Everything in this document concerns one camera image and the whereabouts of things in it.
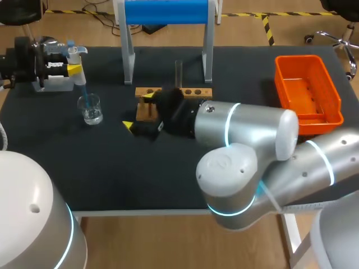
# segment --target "test tube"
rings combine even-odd
[[[174,86],[176,88],[182,88],[182,60],[176,60],[174,62]]]

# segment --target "yellow black tape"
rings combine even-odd
[[[93,15],[114,15],[114,13],[108,12],[93,12],[93,11],[81,11],[81,10],[47,10],[46,13],[52,14],[93,14]],[[245,12],[245,13],[226,13],[222,14],[222,17],[248,17],[248,16],[334,16],[335,12]]]
[[[226,13],[222,17],[247,17],[247,16],[335,16],[336,12],[245,12],[245,13]]]
[[[114,13],[108,12],[94,12],[94,11],[82,11],[82,10],[46,10],[46,13],[50,14],[92,14],[92,15],[114,15]]]
[[[261,19],[263,22],[265,33],[267,35],[268,43],[270,46],[273,46],[273,45],[275,45],[275,42],[274,42],[273,34],[271,33],[271,30],[269,27],[268,16],[262,15]]]

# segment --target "water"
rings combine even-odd
[[[102,112],[99,109],[86,109],[84,120],[88,125],[99,124],[103,120]]]

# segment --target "office chair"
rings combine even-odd
[[[29,24],[39,21],[47,5],[42,0],[2,0],[0,1],[0,24],[22,26],[25,35],[31,40],[34,36]]]
[[[350,72],[347,72],[348,80],[354,78],[357,72],[357,63],[354,59],[351,49],[359,49],[359,45],[354,45],[350,43],[350,38],[353,34],[354,25],[359,21],[359,1],[358,0],[320,0],[321,5],[327,11],[335,11],[339,16],[343,17],[350,24],[347,26],[345,33],[341,38],[335,38],[326,32],[318,31],[313,35],[306,35],[304,40],[306,43],[311,43],[313,41],[314,35],[322,35],[331,40],[335,41],[333,48],[344,49],[346,55],[349,59]]]

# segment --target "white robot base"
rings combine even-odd
[[[85,236],[45,170],[0,151],[0,171],[0,268],[85,268]]]

